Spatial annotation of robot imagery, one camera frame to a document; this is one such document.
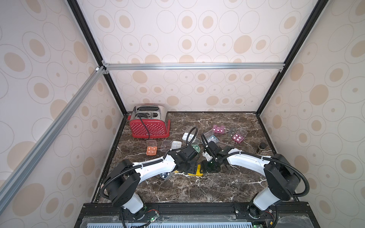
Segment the green round pillbox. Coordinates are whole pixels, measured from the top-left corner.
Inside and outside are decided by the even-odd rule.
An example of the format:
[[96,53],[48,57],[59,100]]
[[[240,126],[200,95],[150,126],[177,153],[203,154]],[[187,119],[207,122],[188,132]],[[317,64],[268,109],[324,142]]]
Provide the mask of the green round pillbox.
[[192,147],[199,153],[201,151],[199,145],[193,144]]

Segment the magenta pillbox clear lid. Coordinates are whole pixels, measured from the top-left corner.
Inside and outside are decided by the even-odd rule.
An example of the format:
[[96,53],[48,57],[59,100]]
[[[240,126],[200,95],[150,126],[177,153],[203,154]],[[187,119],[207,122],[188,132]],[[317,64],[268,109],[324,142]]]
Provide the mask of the magenta pillbox clear lid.
[[248,132],[244,128],[236,128],[230,131],[231,140],[235,143],[242,143],[247,136]]

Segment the dark blue round pillbox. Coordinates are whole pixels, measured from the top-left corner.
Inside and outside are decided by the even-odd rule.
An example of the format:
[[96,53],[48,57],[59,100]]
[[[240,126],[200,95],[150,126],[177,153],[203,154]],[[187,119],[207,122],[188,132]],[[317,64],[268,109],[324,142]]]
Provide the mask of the dark blue round pillbox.
[[174,172],[172,173],[161,173],[159,174],[160,178],[163,180],[163,182],[168,181],[170,178],[172,178],[174,175]]

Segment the magenta pillbox rear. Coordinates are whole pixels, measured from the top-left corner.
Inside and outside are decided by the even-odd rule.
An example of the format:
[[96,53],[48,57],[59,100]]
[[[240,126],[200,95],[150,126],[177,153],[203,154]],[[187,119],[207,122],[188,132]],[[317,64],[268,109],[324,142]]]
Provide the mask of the magenta pillbox rear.
[[214,125],[212,131],[214,134],[225,134],[226,128],[224,125]]

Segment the left aluminium frame rail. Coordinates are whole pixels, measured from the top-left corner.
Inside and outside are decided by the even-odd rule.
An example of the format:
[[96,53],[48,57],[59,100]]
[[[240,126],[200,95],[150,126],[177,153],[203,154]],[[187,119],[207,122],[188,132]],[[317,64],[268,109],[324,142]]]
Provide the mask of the left aluminium frame rail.
[[83,84],[81,89],[73,96],[70,102],[58,115],[56,120],[49,126],[43,136],[35,143],[27,156],[18,165],[9,179],[1,188],[1,213],[7,208],[21,186],[33,172],[44,154],[48,151],[57,136],[63,130],[70,118],[74,115],[77,108],[84,101],[94,84],[104,74],[105,67],[99,66],[93,74]]

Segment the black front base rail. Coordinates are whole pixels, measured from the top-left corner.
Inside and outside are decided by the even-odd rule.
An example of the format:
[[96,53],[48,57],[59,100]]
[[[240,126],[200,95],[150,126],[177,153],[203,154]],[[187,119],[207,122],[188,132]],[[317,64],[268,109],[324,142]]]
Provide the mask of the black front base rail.
[[247,203],[147,203],[133,215],[111,204],[84,204],[76,228],[318,228],[307,202],[281,202],[260,218],[252,218]]

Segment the red and silver toaster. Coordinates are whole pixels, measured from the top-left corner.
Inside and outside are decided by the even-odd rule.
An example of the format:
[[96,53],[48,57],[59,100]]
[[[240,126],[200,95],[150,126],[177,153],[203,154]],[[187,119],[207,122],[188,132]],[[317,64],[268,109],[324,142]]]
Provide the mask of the red and silver toaster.
[[161,105],[137,105],[129,116],[129,126],[134,138],[167,138],[170,135],[170,125],[167,110]]

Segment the white six-cell pillbox clear lid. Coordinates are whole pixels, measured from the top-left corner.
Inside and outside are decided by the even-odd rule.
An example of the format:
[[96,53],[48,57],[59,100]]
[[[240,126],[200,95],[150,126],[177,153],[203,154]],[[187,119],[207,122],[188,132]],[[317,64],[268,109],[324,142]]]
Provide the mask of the white six-cell pillbox clear lid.
[[178,149],[182,147],[181,141],[163,140],[161,145],[161,152],[165,153],[170,149]]

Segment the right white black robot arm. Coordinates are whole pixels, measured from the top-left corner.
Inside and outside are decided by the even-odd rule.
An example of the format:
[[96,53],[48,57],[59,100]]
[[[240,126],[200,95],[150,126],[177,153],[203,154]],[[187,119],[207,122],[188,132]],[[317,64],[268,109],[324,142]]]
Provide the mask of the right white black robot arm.
[[273,204],[303,197],[309,193],[310,183],[298,169],[290,165],[281,154],[260,156],[226,146],[219,147],[201,134],[206,160],[201,162],[201,173],[219,173],[223,165],[235,165],[265,176],[268,187],[250,201],[247,211],[258,219]]

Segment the rear aluminium frame rail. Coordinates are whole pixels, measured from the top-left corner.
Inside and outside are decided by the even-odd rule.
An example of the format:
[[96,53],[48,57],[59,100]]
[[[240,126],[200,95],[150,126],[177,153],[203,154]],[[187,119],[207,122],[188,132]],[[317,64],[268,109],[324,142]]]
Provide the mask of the rear aluminium frame rail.
[[154,64],[111,64],[106,63],[108,71],[113,70],[223,70],[223,69],[283,69],[283,62],[252,63],[154,63]]

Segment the yellow lidded rectangular pillbox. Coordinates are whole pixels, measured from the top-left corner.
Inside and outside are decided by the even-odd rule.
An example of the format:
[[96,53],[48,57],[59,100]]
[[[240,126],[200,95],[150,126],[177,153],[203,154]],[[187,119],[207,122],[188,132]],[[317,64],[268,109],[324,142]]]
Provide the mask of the yellow lidded rectangular pillbox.
[[202,177],[203,174],[200,172],[201,171],[201,166],[198,165],[197,166],[197,170],[196,173],[183,173],[184,175],[188,175],[188,176],[197,176],[197,177]]

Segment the orange square pillbox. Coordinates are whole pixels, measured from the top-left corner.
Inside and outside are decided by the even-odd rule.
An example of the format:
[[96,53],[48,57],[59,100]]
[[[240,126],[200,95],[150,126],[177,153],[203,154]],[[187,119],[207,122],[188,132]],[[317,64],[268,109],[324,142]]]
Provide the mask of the orange square pillbox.
[[156,156],[157,155],[156,140],[147,140],[146,144],[147,144],[146,155],[147,156]]

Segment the white pillbox rear clear lid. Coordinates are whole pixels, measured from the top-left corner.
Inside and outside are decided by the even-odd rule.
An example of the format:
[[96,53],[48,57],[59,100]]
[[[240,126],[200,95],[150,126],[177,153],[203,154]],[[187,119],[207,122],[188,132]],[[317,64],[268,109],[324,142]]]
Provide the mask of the white pillbox rear clear lid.
[[185,142],[185,143],[188,143],[190,142],[193,137],[196,135],[196,137],[194,138],[194,140],[192,141],[192,144],[199,144],[201,141],[199,139],[199,135],[197,135],[196,133],[196,130],[192,130],[194,127],[193,126],[187,126],[186,129],[185,129],[185,132],[182,136],[182,140]]

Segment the light blue rectangular pillbox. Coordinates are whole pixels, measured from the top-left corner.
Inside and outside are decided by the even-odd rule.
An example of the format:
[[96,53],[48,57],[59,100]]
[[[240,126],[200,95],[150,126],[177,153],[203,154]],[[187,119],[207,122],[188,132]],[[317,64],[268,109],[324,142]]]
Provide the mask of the light blue rectangular pillbox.
[[204,137],[206,139],[206,143],[209,143],[209,142],[214,142],[214,143],[217,143],[219,142],[219,139],[214,135],[214,131],[213,130],[210,130],[206,133],[204,133]]

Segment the small dark brown bottle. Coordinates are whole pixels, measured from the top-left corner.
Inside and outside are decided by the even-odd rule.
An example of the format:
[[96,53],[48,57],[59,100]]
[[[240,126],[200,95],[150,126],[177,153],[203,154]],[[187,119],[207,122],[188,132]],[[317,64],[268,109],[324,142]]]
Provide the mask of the small dark brown bottle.
[[265,142],[261,142],[261,143],[258,145],[257,149],[256,149],[256,153],[257,153],[257,154],[261,153],[262,151],[264,151],[264,150],[266,149],[266,147],[267,147],[267,146],[268,146],[268,145],[267,145]]

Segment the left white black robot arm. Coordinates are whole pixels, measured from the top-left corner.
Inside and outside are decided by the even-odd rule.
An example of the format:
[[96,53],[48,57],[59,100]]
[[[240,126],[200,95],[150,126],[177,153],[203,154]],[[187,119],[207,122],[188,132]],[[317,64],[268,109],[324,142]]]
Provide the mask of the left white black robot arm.
[[198,166],[198,152],[192,147],[192,142],[198,135],[197,127],[193,127],[189,135],[191,140],[181,148],[169,149],[164,156],[146,162],[130,162],[128,159],[120,162],[104,179],[100,195],[112,202],[114,207],[127,209],[132,214],[144,211],[145,205],[136,189],[140,183],[162,173],[195,174]]

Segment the aluminium frame rail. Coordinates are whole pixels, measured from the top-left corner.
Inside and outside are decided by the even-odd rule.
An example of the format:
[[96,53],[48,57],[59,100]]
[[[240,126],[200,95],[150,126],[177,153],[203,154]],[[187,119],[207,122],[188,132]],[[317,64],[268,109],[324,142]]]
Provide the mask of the aluminium frame rail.
[[154,63],[154,64],[111,64],[106,63],[108,71],[113,70],[223,70],[223,69],[283,69],[283,62],[252,63]]
[[21,186],[33,172],[44,154],[48,151],[57,136],[63,130],[70,118],[74,115],[77,108],[84,101],[94,84],[104,74],[105,67],[99,66],[93,74],[83,84],[81,89],[73,96],[70,102],[58,115],[56,120],[49,126],[43,136],[35,143],[27,156],[18,165],[9,179],[1,188],[1,213],[7,208]]

